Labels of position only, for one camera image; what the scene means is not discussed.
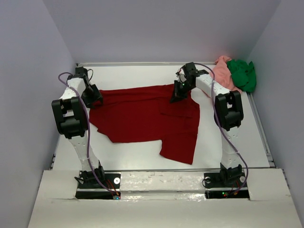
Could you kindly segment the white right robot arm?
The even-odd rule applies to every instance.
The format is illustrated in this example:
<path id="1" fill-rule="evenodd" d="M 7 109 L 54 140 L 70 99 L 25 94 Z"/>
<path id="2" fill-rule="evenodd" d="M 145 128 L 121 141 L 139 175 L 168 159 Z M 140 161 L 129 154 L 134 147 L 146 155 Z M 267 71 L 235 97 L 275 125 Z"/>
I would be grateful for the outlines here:
<path id="1" fill-rule="evenodd" d="M 187 93 L 194 88 L 211 98 L 214 121 L 221 132 L 222 157 L 219 172 L 205 173 L 202 185 L 206 189 L 242 187 L 247 180 L 243 172 L 247 164 L 237 149 L 239 127 L 244 119 L 241 94 L 216 82 L 211 68 L 204 66 L 198 70 L 197 65 L 190 62 L 178 69 L 170 102 L 186 99 Z"/>

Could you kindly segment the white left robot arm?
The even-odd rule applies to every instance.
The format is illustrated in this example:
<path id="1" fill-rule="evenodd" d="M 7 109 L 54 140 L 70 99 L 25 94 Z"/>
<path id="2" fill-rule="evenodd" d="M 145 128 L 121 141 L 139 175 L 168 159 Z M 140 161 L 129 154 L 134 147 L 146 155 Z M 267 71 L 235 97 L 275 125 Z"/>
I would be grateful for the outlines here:
<path id="1" fill-rule="evenodd" d="M 81 163 L 81 174 L 76 177 L 80 185 L 99 188 L 105 183 L 105 172 L 90 146 L 90 124 L 87 109 L 102 105 L 103 97 L 95 84 L 90 82 L 88 72 L 76 67 L 75 73 L 58 76 L 66 89 L 62 96 L 52 101 L 54 119 L 60 135 L 74 147 Z"/>

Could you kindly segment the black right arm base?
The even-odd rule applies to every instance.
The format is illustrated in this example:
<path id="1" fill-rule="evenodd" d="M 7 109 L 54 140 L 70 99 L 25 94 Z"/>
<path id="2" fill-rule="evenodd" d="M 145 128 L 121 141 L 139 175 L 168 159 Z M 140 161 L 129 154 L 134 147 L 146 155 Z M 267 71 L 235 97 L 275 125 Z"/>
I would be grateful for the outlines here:
<path id="1" fill-rule="evenodd" d="M 249 199 L 246 175 L 239 165 L 235 168 L 220 167 L 220 171 L 206 172 L 202 180 L 205 197 L 211 199 Z"/>

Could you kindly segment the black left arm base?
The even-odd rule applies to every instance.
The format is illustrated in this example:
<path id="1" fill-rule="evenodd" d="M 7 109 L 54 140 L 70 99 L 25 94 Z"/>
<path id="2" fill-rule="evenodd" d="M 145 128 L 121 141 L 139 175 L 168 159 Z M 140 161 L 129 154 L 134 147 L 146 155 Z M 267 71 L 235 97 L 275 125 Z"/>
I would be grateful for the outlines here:
<path id="1" fill-rule="evenodd" d="M 75 197 L 80 200 L 120 200 L 121 173 L 106 172 L 105 180 L 100 182 L 105 186 L 102 187 L 93 177 L 92 182 L 85 183 L 82 173 L 74 177 L 77 181 Z"/>

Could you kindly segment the dark red t-shirt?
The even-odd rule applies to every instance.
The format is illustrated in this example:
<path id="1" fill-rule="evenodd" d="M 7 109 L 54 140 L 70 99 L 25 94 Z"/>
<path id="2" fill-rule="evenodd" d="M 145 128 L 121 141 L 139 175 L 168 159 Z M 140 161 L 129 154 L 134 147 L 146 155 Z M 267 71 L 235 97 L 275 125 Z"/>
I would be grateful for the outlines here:
<path id="1" fill-rule="evenodd" d="M 113 143 L 161 141 L 160 155 L 192 164 L 200 106 L 191 93 L 170 103 L 173 85 L 102 90 L 102 104 L 89 111 L 89 121 Z"/>

